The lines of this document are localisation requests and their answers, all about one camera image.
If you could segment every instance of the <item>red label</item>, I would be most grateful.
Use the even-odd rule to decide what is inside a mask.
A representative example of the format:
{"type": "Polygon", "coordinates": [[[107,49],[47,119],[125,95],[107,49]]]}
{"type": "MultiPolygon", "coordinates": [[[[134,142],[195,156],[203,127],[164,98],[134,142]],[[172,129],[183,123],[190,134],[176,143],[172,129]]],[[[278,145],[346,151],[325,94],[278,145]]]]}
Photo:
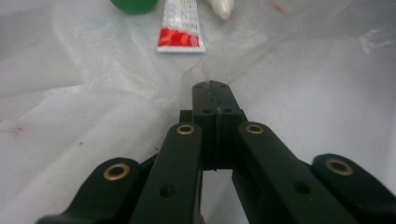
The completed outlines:
{"type": "Polygon", "coordinates": [[[190,35],[187,32],[180,32],[169,28],[162,28],[158,47],[196,47],[199,48],[199,36],[190,35]]]}

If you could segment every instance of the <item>red stain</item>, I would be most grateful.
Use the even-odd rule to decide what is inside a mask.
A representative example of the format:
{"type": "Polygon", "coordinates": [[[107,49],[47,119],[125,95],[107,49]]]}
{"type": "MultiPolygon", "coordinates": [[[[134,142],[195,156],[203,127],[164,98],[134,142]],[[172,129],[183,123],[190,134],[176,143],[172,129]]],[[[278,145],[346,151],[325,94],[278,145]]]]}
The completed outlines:
{"type": "Polygon", "coordinates": [[[7,133],[13,138],[17,138],[20,133],[23,131],[23,128],[10,128],[7,130],[0,130],[0,133],[7,133]]]}
{"type": "Polygon", "coordinates": [[[282,5],[280,5],[276,0],[269,0],[269,3],[277,12],[279,12],[283,16],[289,16],[290,13],[282,5]]]}

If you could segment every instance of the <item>white plastic sheet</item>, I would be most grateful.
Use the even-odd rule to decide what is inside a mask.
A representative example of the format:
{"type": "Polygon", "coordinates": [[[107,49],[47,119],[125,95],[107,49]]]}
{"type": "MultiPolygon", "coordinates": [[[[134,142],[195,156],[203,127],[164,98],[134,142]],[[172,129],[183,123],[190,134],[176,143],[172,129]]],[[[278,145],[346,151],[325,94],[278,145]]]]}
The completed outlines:
{"type": "MultiPolygon", "coordinates": [[[[107,0],[0,0],[0,222],[61,213],[103,161],[157,152],[191,86],[231,85],[249,120],[303,161],[337,153],[396,192],[396,4],[198,4],[206,54],[159,54],[163,1],[140,16],[107,0]]],[[[230,172],[205,173],[206,223],[248,223],[230,172]]]]}

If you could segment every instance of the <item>green object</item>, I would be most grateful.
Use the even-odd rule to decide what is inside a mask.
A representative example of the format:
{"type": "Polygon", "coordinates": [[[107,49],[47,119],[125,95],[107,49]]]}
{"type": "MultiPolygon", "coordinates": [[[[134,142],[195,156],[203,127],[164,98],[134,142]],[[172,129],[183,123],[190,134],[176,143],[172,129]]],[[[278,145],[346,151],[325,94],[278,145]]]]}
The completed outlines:
{"type": "Polygon", "coordinates": [[[128,14],[142,14],[154,9],[158,0],[111,0],[114,6],[128,14]]]}

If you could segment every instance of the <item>brass screw hole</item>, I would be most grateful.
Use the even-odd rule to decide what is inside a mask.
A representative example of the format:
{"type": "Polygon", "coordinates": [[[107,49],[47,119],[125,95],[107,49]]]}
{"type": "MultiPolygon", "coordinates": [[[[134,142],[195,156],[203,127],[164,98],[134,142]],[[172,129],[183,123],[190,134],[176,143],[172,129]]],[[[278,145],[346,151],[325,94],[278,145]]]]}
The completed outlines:
{"type": "Polygon", "coordinates": [[[180,134],[191,134],[194,132],[194,127],[192,125],[180,125],[177,127],[177,132],[180,134]]]}
{"type": "Polygon", "coordinates": [[[247,126],[247,131],[250,133],[263,133],[264,129],[259,125],[250,124],[247,126]]]}
{"type": "Polygon", "coordinates": [[[123,179],[126,175],[128,175],[130,169],[129,166],[125,163],[117,163],[113,164],[105,170],[103,176],[106,180],[114,181],[123,179]]]}
{"type": "Polygon", "coordinates": [[[329,158],[326,160],[326,167],[338,175],[353,175],[352,167],[341,160],[329,158]]]}

